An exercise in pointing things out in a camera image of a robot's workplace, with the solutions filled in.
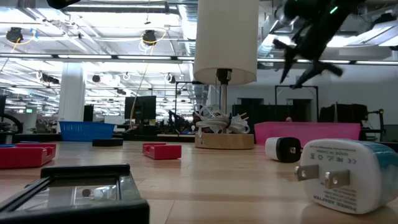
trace wooden table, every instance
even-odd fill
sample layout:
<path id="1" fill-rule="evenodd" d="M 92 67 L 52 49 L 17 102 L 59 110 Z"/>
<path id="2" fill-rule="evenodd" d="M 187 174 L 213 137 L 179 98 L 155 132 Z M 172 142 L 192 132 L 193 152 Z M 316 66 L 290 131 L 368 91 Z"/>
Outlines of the wooden table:
<path id="1" fill-rule="evenodd" d="M 182 146 L 181 160 L 154 161 L 141 154 L 142 142 L 114 148 L 62 142 L 49 165 L 130 163 L 141 196 L 151 205 L 151 224 L 398 223 L 398 200 L 360 216 L 312 203 L 295 180 L 296 164 L 267 160 L 262 146 L 248 151 Z M 0 200 L 22 190 L 39 171 L 0 170 Z"/>

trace red box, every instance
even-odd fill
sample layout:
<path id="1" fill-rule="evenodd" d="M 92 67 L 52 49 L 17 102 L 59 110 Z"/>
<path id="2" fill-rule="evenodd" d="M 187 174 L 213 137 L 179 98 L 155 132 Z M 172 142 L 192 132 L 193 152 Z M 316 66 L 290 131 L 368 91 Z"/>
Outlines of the red box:
<path id="1" fill-rule="evenodd" d="M 181 146 L 169 146 L 164 144 L 144 144 L 142 153 L 152 159 L 179 159 L 181 158 Z"/>
<path id="2" fill-rule="evenodd" d="M 0 169 L 41 167 L 55 157 L 56 144 L 21 143 L 0 149 Z"/>

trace power adapter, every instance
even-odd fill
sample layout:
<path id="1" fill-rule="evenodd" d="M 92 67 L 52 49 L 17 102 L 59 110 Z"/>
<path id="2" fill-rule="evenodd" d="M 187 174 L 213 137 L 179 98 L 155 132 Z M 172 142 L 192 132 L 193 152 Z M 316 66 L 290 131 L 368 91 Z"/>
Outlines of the power adapter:
<path id="1" fill-rule="evenodd" d="M 310 199 L 340 212 L 365 214 L 398 196 L 398 155 L 378 143 L 310 141 L 295 175 Z"/>
<path id="2" fill-rule="evenodd" d="M 268 138 L 266 156 L 279 162 L 297 162 L 301 156 L 300 140 L 297 138 Z"/>

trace pink box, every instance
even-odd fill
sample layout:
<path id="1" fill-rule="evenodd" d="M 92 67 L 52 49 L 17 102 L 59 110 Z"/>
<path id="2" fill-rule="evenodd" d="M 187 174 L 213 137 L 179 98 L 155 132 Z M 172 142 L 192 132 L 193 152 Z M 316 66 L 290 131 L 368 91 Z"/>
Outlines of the pink box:
<path id="1" fill-rule="evenodd" d="M 304 147 L 315 139 L 340 138 L 359 139 L 360 124 L 313 123 L 313 122 L 264 122 L 254 125 L 257 144 L 265 145 L 268 138 L 293 137 Z"/>
<path id="2" fill-rule="evenodd" d="M 152 159 L 179 159 L 181 158 L 181 146 L 169 146 L 166 144 L 145 144 L 142 146 L 143 155 Z"/>

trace blue bin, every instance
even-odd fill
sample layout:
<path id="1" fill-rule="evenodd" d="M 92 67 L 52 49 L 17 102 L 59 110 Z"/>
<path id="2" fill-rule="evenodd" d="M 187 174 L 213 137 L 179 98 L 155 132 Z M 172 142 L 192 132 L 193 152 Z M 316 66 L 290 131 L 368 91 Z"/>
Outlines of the blue bin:
<path id="1" fill-rule="evenodd" d="M 112 138 L 114 124 L 60 121 L 62 140 L 91 142 L 94 139 Z"/>

